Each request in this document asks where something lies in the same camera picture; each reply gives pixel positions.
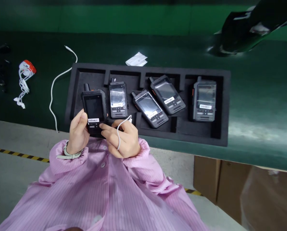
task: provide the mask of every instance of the wristband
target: wristband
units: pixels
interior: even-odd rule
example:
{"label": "wristband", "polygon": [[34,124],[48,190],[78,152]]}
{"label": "wristband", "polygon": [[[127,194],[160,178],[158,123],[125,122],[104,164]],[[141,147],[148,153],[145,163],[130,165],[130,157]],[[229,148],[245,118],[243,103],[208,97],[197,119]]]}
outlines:
{"label": "wristband", "polygon": [[66,147],[67,147],[67,144],[68,144],[68,143],[69,143],[69,141],[66,142],[66,144],[65,144],[65,146],[64,146],[64,148],[63,148],[63,150],[64,150],[64,156],[63,156],[63,155],[59,155],[59,156],[57,156],[57,159],[76,159],[76,158],[80,157],[80,155],[81,155],[83,149],[81,149],[81,150],[80,150],[79,152],[77,152],[76,154],[73,154],[73,155],[68,154],[67,151],[66,151]]}

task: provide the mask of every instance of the radio screen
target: radio screen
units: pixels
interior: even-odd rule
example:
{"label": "radio screen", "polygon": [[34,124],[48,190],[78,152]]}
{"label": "radio screen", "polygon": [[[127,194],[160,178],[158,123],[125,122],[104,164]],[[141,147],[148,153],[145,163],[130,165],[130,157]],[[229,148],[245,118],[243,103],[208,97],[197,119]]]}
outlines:
{"label": "radio screen", "polygon": [[111,107],[123,107],[125,102],[125,85],[110,86]]}
{"label": "radio screen", "polygon": [[216,102],[216,85],[198,85],[197,107],[212,109]]}
{"label": "radio screen", "polygon": [[165,78],[161,83],[155,86],[155,89],[161,95],[165,104],[173,101],[178,95],[168,78]]}
{"label": "radio screen", "polygon": [[88,122],[104,121],[104,109],[101,95],[87,96],[84,98],[87,107]]}
{"label": "radio screen", "polygon": [[139,98],[137,102],[149,119],[162,111],[149,92]]}

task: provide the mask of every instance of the walkie-talkie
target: walkie-talkie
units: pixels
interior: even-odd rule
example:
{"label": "walkie-talkie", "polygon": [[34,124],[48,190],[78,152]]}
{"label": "walkie-talkie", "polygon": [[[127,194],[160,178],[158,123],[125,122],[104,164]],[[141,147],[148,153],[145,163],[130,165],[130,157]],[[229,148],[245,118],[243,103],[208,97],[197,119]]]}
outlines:
{"label": "walkie-talkie", "polygon": [[198,122],[212,122],[216,112],[216,82],[198,77],[192,89],[190,119]]}
{"label": "walkie-talkie", "polygon": [[127,113],[127,93],[124,82],[115,82],[112,78],[109,85],[111,118],[125,118]]}
{"label": "walkie-talkie", "polygon": [[166,75],[163,75],[156,80],[153,77],[150,77],[149,79],[154,95],[157,97],[167,114],[173,115],[186,107],[181,96]]}
{"label": "walkie-talkie", "polygon": [[138,95],[132,92],[131,95],[134,97],[133,102],[136,108],[142,112],[151,127],[158,128],[169,120],[168,116],[147,90],[143,90]]}
{"label": "walkie-talkie", "polygon": [[84,84],[81,93],[83,109],[88,115],[88,131],[90,134],[100,134],[100,123],[107,123],[106,97],[103,90],[90,90],[89,84]]}

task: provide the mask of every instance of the sleeve cuff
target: sleeve cuff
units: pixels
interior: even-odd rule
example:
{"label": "sleeve cuff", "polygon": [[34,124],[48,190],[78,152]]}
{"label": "sleeve cuff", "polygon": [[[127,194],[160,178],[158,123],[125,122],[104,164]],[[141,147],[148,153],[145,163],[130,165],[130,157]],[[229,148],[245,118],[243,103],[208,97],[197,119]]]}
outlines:
{"label": "sleeve cuff", "polygon": [[64,172],[69,172],[78,166],[82,165],[88,158],[89,149],[85,147],[76,159],[57,159],[57,156],[64,155],[64,147],[67,140],[63,140],[57,143],[49,153],[49,162],[53,174],[60,174]]}
{"label": "sleeve cuff", "polygon": [[149,144],[142,138],[138,138],[141,151],[135,157],[123,159],[122,162],[126,167],[140,167],[142,160],[148,159],[150,154]]}

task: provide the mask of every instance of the hand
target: hand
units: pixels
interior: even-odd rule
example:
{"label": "hand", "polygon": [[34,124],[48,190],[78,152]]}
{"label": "hand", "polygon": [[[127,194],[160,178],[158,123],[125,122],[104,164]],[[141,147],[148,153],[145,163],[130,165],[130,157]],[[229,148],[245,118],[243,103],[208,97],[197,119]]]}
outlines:
{"label": "hand", "polygon": [[70,139],[66,147],[68,154],[76,154],[88,144],[90,134],[87,128],[87,122],[88,115],[82,109],[71,122]]}
{"label": "hand", "polygon": [[123,131],[119,131],[120,136],[120,148],[119,138],[117,134],[117,127],[123,120],[116,120],[111,127],[106,124],[100,124],[99,127],[102,129],[102,136],[107,139],[108,150],[117,158],[128,158],[138,155],[141,151],[141,147],[138,142],[138,130],[137,128],[128,120],[125,121],[120,127]]}

